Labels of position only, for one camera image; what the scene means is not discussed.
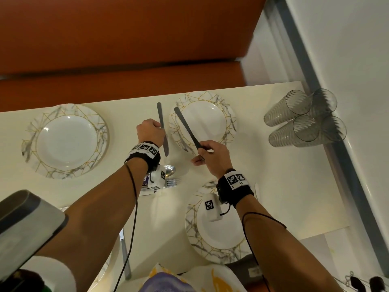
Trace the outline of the person's right hand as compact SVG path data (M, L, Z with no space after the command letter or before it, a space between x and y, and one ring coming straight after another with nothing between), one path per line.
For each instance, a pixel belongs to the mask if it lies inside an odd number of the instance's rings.
M225 145L213 140L201 141L200 144L207 150L199 148L197 156L204 157L207 169L217 180L233 169L230 152Z

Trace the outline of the person's left hand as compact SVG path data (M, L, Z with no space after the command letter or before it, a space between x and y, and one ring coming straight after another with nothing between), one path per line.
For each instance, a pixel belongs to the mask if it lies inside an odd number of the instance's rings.
M165 137L165 130L152 130L151 118L144 120L141 124L137 125L138 143L152 142L156 146L163 146L163 140Z

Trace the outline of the grey table knife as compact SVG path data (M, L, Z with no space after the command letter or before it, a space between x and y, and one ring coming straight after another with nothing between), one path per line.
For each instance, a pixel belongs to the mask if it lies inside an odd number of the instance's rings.
M188 132L189 136L191 137L191 139L192 139L192 141L193 141L195 147L196 147L197 149L203 148L204 150L207 150L206 147L201 146L201 144L199 143L199 141L197 140L197 138L194 136L194 134L193 134L191 128L189 127L189 125L188 125L187 121L185 120L184 116L182 115L182 112L180 111L180 109L179 109L178 107L175 107L175 108L174 108L174 111L175 111L176 115L178 116L178 118L180 119L180 121L182 122L182 124L183 124L183 126L185 127L185 129L187 130L187 132Z
M157 109L158 109L159 122L161 124L161 128L165 129L161 102L157 103ZM165 137L164 137L164 140L163 140L163 150L164 150L165 156L168 157L168 155L169 155L169 147L168 147L168 139L167 139L167 133L166 132L165 132Z
M128 259L128 250L127 250L125 236L124 236L124 229L121 229L121 231L119 232L119 239L120 239L123 263L124 263L124 276L125 276L125 280L129 281L132 277L132 273L131 273L131 268Z

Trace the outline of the person's left forearm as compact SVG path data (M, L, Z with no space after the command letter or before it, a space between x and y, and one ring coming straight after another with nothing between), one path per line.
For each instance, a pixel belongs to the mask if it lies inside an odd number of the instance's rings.
M129 220L148 170L132 158L67 210L68 223L38 255L56 259L73 274L76 292L87 292Z

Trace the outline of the person's right forearm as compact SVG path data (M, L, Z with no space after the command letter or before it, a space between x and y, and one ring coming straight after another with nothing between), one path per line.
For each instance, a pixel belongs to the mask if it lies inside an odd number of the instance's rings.
M330 272L253 195L236 205L246 238L275 292L343 292Z

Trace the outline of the marble gold-lined plate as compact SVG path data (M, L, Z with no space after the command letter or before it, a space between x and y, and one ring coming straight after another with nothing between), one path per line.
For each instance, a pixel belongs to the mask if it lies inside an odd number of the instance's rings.
M93 280L87 292L114 292L114 287L118 279L116 264L122 263L120 251L120 236L115 238L115 243L111 252L100 269L98 275Z
M221 212L227 214L218 221L208 220L203 196L217 194L216 184L216 180L209 181L192 194L185 214L186 235L193 249L206 260L230 264L252 252L234 207L223 204Z
M185 152L197 155L197 147L182 121L178 108L196 139L213 140L227 147L234 141L238 122L230 104L211 91L194 91L180 96L173 104L168 118L168 131L174 142Z
M103 117L80 104L43 109L23 133L21 154L30 168L50 179L71 179L93 170L109 147Z

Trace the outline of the orange upholstered bench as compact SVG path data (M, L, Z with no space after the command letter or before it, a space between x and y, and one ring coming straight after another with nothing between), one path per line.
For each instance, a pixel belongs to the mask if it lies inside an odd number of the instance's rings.
M0 0L0 112L243 87L266 0Z

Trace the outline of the clear ribbed plastic cup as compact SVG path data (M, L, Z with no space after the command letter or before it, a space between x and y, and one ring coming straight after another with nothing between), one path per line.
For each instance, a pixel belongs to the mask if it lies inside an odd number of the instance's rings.
M310 109L307 116L312 118L334 112L338 104L335 95L324 88L319 88L310 94L308 102Z
M295 117L305 115L311 106L311 95L300 90L292 90L266 112L264 122L269 127L275 127Z
M300 115L273 131L268 141L273 147L294 146L313 142L319 136L319 123L315 118Z
M319 144L341 142L346 136L347 128L340 118L330 114L320 120Z

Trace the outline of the dark grey pouch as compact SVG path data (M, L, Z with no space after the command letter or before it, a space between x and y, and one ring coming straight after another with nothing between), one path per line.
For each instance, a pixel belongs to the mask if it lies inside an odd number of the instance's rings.
M262 270L253 254L246 255L236 262L226 264L226 267L232 270L244 286L263 281Z

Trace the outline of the printed yellow purple shirt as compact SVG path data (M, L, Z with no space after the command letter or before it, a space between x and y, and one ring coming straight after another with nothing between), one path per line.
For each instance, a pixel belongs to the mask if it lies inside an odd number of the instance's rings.
M225 265L197 266L177 275L157 264L139 292L247 292L237 276Z

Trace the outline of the grey head-mounted device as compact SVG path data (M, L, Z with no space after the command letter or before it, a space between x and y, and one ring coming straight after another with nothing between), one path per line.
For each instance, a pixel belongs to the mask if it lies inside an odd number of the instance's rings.
M28 190L0 201L0 283L63 230L68 220L68 215Z

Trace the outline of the white shirt sleeve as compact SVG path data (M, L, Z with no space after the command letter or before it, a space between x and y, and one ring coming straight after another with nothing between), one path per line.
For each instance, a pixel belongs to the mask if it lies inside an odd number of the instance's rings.
M33 256L19 271L22 285L17 292L77 292L72 272L56 259Z

